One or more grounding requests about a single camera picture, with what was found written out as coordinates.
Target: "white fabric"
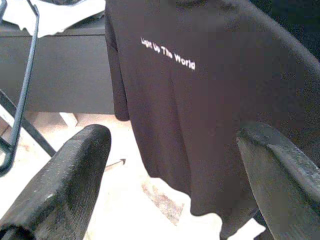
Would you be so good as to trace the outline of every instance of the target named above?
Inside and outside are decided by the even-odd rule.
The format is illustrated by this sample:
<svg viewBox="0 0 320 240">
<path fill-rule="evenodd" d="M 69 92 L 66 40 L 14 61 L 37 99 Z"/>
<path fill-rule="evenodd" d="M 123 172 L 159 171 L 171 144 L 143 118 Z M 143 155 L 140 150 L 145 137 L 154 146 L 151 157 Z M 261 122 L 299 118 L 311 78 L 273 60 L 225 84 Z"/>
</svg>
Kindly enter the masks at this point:
<svg viewBox="0 0 320 240">
<path fill-rule="evenodd" d="M 105 9 L 105 0 L 83 0 L 75 5 L 55 5 L 40 0 L 31 0 L 36 4 L 40 19 L 38 38 L 62 33 L 73 24 L 101 13 Z M 26 0 L 7 0 L 3 20 L 16 24 L 20 30 L 27 29 L 33 35 L 36 17 Z"/>
</svg>

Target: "black metal frame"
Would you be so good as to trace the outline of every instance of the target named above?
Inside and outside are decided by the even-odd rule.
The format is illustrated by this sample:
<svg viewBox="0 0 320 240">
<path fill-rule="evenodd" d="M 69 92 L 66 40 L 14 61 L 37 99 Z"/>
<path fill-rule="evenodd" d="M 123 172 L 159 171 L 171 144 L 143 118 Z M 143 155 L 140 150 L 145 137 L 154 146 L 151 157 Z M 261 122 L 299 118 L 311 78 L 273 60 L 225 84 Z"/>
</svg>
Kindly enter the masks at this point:
<svg viewBox="0 0 320 240">
<path fill-rule="evenodd" d="M 10 99 L 0 91 L 0 104 L 12 115 L 14 116 L 14 123 L 12 127 L 12 132 L 10 136 L 10 142 L 6 142 L 0 137 L 0 148 L 6 153 L 3 164 L 0 166 L 0 177 L 8 173 L 14 163 L 16 156 L 16 151 L 18 147 L 18 141 L 20 136 L 21 127 L 35 139 L 35 141 L 52 157 L 56 151 L 50 146 L 50 144 L 44 139 L 44 137 L 30 124 L 24 117 L 24 111 L 26 106 L 26 100 L 28 96 L 28 90 L 31 79 L 31 72 L 33 69 L 36 43 L 38 38 L 39 29 L 39 11 L 36 5 L 32 5 L 30 0 L 26 0 L 31 7 L 34 15 L 36 16 L 35 29 L 31 40 L 31 47 L 29 51 L 28 62 L 25 69 L 23 85 L 20 93 L 20 98 L 17 108 L 10 101 Z M 0 21 L 2 21 L 3 14 L 6 10 L 7 2 L 2 0 L 0 5 Z"/>
</svg>

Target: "beige floor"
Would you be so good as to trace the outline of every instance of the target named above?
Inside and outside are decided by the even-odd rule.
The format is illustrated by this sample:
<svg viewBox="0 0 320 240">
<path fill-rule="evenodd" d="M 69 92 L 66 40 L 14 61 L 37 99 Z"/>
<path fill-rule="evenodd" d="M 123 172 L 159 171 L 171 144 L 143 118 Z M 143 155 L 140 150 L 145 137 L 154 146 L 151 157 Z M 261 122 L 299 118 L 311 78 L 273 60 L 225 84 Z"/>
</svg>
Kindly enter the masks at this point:
<svg viewBox="0 0 320 240">
<path fill-rule="evenodd" d="M 103 175 L 86 240 L 219 239 L 222 221 L 218 215 L 192 216 L 187 195 L 173 190 L 161 179 L 149 178 L 129 121 L 117 121 L 113 115 L 77 114 L 78 125 L 67 127 L 58 113 L 27 116 L 56 150 L 89 124 L 107 126 L 112 136 L 107 165 L 126 159 L 125 165 Z M 3 137 L 9 134 L 7 129 Z M 28 135 L 21 136 L 13 168 L 0 178 L 4 193 L 0 197 L 0 217 L 49 159 Z M 252 240 L 263 230 L 252 219 L 229 239 Z"/>
</svg>

